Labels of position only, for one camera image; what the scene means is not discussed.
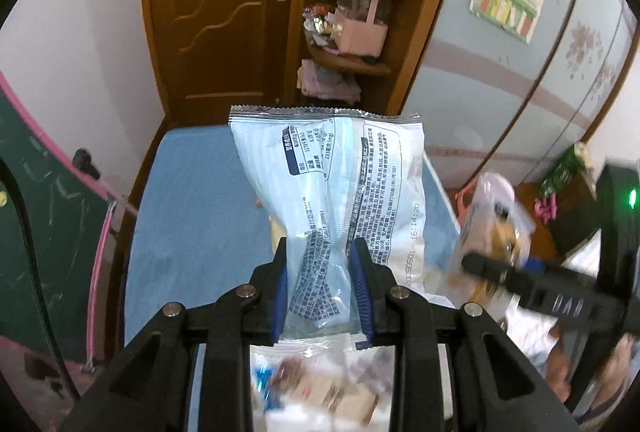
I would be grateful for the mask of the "person's right hand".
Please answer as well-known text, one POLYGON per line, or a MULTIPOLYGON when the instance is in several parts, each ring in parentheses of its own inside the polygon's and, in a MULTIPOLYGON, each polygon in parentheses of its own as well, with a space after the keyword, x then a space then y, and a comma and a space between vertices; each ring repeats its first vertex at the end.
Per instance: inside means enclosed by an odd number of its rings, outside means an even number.
MULTIPOLYGON (((570 396, 570 356, 564 353, 563 334, 560 326, 555 325, 549 331, 550 337, 556 340, 546 363, 546 381, 551 389, 565 402, 570 396)), ((610 358, 598 374, 600 390, 584 417, 595 419, 612 410, 624 395, 628 386, 629 364, 631 360, 634 338, 630 334, 620 339, 610 358)))

